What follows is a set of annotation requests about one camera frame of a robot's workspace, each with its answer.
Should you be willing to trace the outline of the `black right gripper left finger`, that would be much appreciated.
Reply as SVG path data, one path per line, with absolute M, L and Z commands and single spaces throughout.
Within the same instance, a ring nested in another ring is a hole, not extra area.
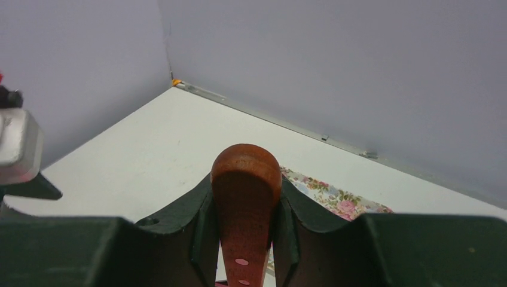
M 2 286 L 213 286 L 218 246 L 210 176 L 138 222 L 1 206 Z

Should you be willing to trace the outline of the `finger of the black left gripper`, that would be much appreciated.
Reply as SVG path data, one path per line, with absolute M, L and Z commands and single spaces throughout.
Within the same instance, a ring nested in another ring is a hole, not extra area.
M 38 173 L 36 177 L 27 182 L 1 185 L 1 200 L 3 200 L 3 197 L 6 195 L 58 200 L 63 194 L 42 173 Z

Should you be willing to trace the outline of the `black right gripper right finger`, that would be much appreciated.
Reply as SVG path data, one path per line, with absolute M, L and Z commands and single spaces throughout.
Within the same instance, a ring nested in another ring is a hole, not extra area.
M 277 286 L 505 286 L 506 222 L 365 213 L 352 221 L 282 182 Z

